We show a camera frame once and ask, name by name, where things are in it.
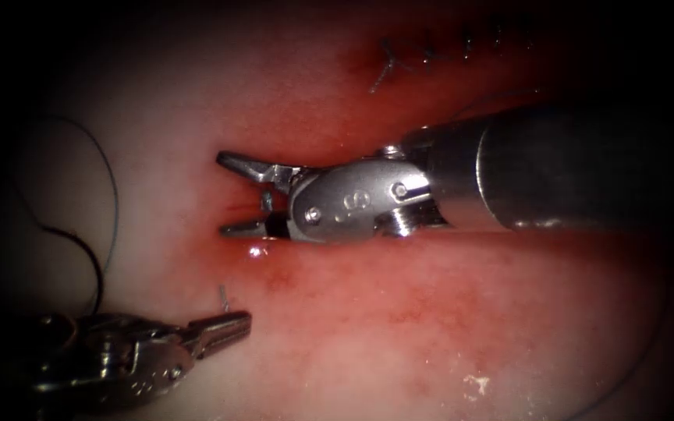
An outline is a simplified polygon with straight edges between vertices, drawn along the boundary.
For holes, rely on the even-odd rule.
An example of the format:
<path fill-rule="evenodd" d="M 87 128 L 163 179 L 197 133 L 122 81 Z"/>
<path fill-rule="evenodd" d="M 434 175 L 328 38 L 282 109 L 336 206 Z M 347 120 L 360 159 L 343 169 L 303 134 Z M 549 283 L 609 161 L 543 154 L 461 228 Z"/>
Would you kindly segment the left arm needle driver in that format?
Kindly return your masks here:
<path fill-rule="evenodd" d="M 122 313 L 34 320 L 20 382 L 46 407 L 135 409 L 171 391 L 193 368 L 179 328 Z"/>

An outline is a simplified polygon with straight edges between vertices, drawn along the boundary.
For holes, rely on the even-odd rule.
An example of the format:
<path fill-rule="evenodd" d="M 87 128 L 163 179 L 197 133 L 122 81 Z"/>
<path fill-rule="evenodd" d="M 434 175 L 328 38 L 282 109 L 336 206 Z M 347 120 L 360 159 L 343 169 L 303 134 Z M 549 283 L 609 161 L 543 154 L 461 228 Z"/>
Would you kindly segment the left arm needle driver jaw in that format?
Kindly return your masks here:
<path fill-rule="evenodd" d="M 252 322 L 252 314 L 245 310 L 222 313 L 190 321 L 183 337 L 193 344 L 221 344 L 245 338 L 251 331 Z"/>
<path fill-rule="evenodd" d="M 205 359 L 222 349 L 237 343 L 250 334 L 251 327 L 232 326 L 203 332 L 193 347 L 195 359 Z"/>

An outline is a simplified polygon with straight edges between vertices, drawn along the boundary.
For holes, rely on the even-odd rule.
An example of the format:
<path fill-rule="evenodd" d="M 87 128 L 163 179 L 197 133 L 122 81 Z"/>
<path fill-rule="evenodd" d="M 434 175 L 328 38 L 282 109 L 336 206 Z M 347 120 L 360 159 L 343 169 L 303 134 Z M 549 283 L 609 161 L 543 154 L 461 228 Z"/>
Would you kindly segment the right arm needle driver jaw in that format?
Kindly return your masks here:
<path fill-rule="evenodd" d="M 245 154 L 228 150 L 218 152 L 216 163 L 223 168 L 259 184 L 270 184 L 277 191 L 288 194 L 303 166 L 261 161 Z"/>
<path fill-rule="evenodd" d="M 223 224 L 218 232 L 229 238 L 290 239 L 287 213 L 273 211 L 262 218 Z"/>

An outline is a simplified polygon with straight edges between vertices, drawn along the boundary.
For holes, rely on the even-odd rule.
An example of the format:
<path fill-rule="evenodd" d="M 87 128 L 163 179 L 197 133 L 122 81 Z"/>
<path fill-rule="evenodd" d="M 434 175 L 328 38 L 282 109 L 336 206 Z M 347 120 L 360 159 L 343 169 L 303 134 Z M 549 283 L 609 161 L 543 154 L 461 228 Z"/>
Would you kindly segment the right arm needle driver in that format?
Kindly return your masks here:
<path fill-rule="evenodd" d="M 292 240 L 323 244 L 407 237 L 446 224 L 419 157 L 399 145 L 303 172 L 290 190 L 286 219 Z"/>

